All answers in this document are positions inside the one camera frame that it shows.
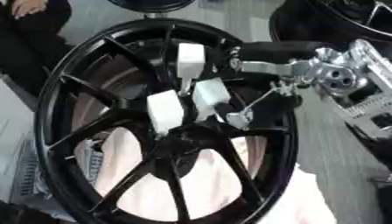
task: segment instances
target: metal mechanism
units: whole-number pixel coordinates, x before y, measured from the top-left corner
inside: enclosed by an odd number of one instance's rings
[[[230,63],[234,69],[277,75],[288,81],[291,89],[295,85],[314,86],[327,96],[323,100],[349,124],[373,139],[392,137],[392,64],[367,41],[356,40],[346,52],[322,47],[311,59],[290,59],[287,64],[240,61],[238,53],[241,49],[235,49],[232,58],[235,63]],[[282,87],[272,88],[243,111],[229,114],[229,122],[246,129],[252,121],[249,108]]]

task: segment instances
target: metal arm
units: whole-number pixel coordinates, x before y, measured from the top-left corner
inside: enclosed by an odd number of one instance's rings
[[[346,52],[313,42],[250,43],[232,51],[230,66],[280,76],[283,82],[271,90],[280,94],[287,89],[295,94],[300,85],[314,87],[347,123],[373,139],[392,137],[392,64],[365,40],[356,40]],[[251,107],[266,97],[228,114],[227,121],[246,129]]]

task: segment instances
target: person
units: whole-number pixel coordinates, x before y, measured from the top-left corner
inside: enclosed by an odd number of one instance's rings
[[[67,0],[0,0],[0,71],[38,97],[48,71],[69,51],[58,32],[71,17]]]

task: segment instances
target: wheel spoke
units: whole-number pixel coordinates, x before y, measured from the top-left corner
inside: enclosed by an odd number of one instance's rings
[[[105,114],[96,118],[92,122],[74,130],[70,134],[62,137],[56,143],[53,143],[49,146],[49,151],[53,151],[55,153],[63,153],[66,156],[68,154],[72,154],[71,151],[76,144],[83,141],[86,138],[92,137],[95,134],[100,133],[101,131],[113,128],[116,122],[121,121],[121,117],[117,111],[109,110]],[[63,146],[66,146],[70,151],[57,150]]]
[[[106,194],[97,205],[89,212],[100,214],[101,212],[113,212],[117,209],[117,201],[128,191],[137,181],[149,174],[155,162],[153,152],[132,171],[130,171],[108,194]]]
[[[61,81],[63,81],[63,83],[70,86],[70,91],[74,91],[75,89],[77,89],[82,93],[91,95],[107,107],[113,106],[113,104],[119,98],[118,96],[111,94],[104,89],[94,87],[90,83],[74,76],[62,74],[59,78],[61,79]]]
[[[177,167],[170,159],[161,159],[157,162],[157,167],[165,170],[167,173],[167,182],[171,189],[171,194],[173,195],[178,211],[178,223],[187,223],[191,218],[189,216],[186,198],[181,186]]]
[[[238,155],[233,143],[229,138],[221,137],[220,144],[215,150],[226,160],[233,169],[242,185],[241,196],[253,205],[259,205],[263,202],[263,197],[253,179],[250,177],[245,165]]]
[[[156,83],[157,73],[154,66],[148,60],[138,57],[126,45],[119,43],[111,37],[106,37],[105,43],[111,48],[111,51],[124,56],[132,65],[142,71],[142,73],[149,75],[149,78],[153,79],[153,83]]]
[[[223,131],[230,138],[234,137],[270,137],[275,135],[288,135],[289,128],[284,126],[273,126],[269,128],[253,128],[249,130],[237,129],[230,125],[224,125]]]
[[[162,66],[160,68],[158,79],[165,85],[165,88],[178,88],[177,77],[173,76],[169,69],[169,56],[171,53],[172,33],[176,29],[176,26],[170,26],[164,36],[164,44],[160,51],[160,57],[162,59]]]

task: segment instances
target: black wheel rim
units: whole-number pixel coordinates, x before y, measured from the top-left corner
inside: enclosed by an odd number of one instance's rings
[[[152,66],[148,60],[138,57],[128,48],[129,43],[140,39],[162,41],[163,47],[159,54],[163,56],[161,66]],[[177,19],[149,19],[120,24],[75,48],[59,63],[46,83],[35,120],[38,160],[54,197],[79,223],[250,223],[259,220],[267,213],[288,185],[298,153],[297,125],[293,114],[285,115],[282,120],[276,122],[276,126],[256,127],[249,132],[230,128],[216,122],[216,119],[209,119],[198,125],[190,123],[174,131],[179,133],[188,129],[211,134],[208,135],[209,139],[203,136],[196,141],[197,145],[191,147],[200,147],[200,144],[213,145],[213,148],[216,146],[218,149],[215,150],[225,158],[241,181],[242,189],[246,189],[235,202],[204,218],[189,220],[176,168],[165,153],[159,156],[153,153],[148,154],[144,161],[134,171],[130,171],[127,178],[104,198],[88,183],[74,156],[75,145],[86,137],[91,137],[101,130],[124,127],[132,129],[143,147],[155,149],[155,151],[159,148],[151,146],[154,141],[149,138],[151,132],[148,116],[143,109],[140,109],[140,105],[144,105],[145,95],[141,94],[135,99],[126,99],[112,94],[85,81],[88,75],[84,72],[87,67],[99,64],[97,61],[102,58],[102,55],[120,54],[131,61],[139,71],[146,74],[150,85],[147,94],[175,87],[176,82],[173,82],[174,79],[167,72],[168,63],[165,59],[170,51],[169,47],[166,47],[169,46],[167,43],[173,39],[200,43],[222,50],[231,49],[241,43],[239,39],[224,31],[204,24]],[[157,69],[163,69],[159,71],[164,71],[161,74],[167,75],[156,75]],[[246,82],[236,81],[232,77],[221,78],[233,86],[241,86]],[[268,82],[256,84],[260,84],[256,85],[258,87],[269,85]],[[78,93],[93,96],[110,110],[85,126],[72,130],[75,96]],[[270,153],[271,163],[262,179],[258,177],[252,179],[238,155],[233,152],[228,136],[261,135],[269,138],[266,151]],[[146,220],[125,213],[116,207],[116,201],[124,191],[151,171],[153,164],[151,161],[159,161],[163,169],[168,171],[169,185],[178,208],[177,222]]]
[[[385,56],[390,56],[392,32],[390,25],[386,23],[389,20],[385,17],[392,18],[392,13],[375,9],[374,0],[360,2],[286,1],[271,16],[271,37],[274,40],[324,41],[343,49],[347,49],[348,44],[355,39],[366,39]]]

